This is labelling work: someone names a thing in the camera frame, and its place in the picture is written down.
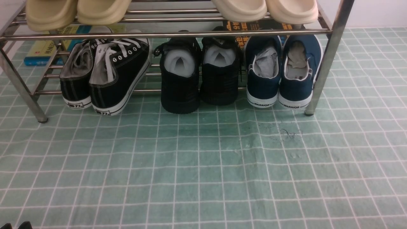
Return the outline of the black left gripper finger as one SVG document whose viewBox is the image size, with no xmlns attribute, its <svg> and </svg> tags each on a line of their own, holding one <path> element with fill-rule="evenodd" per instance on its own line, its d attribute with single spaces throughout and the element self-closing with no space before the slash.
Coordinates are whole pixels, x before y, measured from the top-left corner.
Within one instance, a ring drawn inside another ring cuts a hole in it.
<svg viewBox="0 0 407 229">
<path fill-rule="evenodd" d="M 6 223 L 0 229 L 13 229 L 13 228 L 12 228 L 12 225 L 10 223 Z"/>
</svg>

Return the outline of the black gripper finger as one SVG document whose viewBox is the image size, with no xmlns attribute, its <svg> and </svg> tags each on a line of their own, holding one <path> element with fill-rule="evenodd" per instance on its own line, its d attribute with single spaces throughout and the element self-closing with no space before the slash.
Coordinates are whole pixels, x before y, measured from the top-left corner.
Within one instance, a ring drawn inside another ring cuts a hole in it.
<svg viewBox="0 0 407 229">
<path fill-rule="evenodd" d="M 18 229 L 32 229 L 32 224 L 29 221 L 23 222 Z"/>
</svg>

